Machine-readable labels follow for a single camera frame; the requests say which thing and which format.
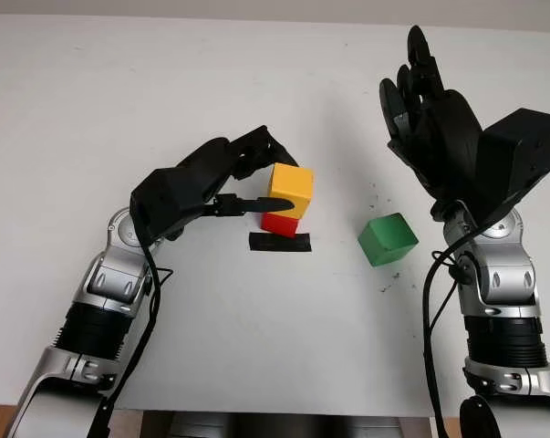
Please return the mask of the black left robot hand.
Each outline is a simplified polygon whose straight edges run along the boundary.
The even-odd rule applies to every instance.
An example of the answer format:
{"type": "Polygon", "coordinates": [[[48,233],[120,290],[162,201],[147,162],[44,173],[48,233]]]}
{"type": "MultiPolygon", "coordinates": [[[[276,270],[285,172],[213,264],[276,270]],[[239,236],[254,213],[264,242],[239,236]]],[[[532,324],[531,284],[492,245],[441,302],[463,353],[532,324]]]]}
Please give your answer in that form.
{"type": "Polygon", "coordinates": [[[257,170],[275,163],[297,166],[295,159],[265,125],[229,141],[216,138],[204,143],[179,166],[192,172],[193,192],[201,199],[193,207],[181,209],[177,229],[202,216],[242,216],[246,213],[271,213],[292,209],[295,204],[280,195],[245,200],[221,190],[229,178],[240,181],[257,170]]]}

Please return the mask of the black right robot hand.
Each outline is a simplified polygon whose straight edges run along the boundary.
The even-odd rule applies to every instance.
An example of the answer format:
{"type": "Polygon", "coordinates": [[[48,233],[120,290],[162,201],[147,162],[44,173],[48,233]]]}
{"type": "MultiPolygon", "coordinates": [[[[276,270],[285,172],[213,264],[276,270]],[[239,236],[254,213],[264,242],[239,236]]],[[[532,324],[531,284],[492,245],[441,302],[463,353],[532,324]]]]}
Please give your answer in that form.
{"type": "Polygon", "coordinates": [[[477,141],[482,128],[465,97],[446,89],[435,57],[417,25],[407,38],[407,65],[395,81],[379,83],[388,147],[434,199],[431,216],[443,222],[455,203],[471,197],[477,141]]]}

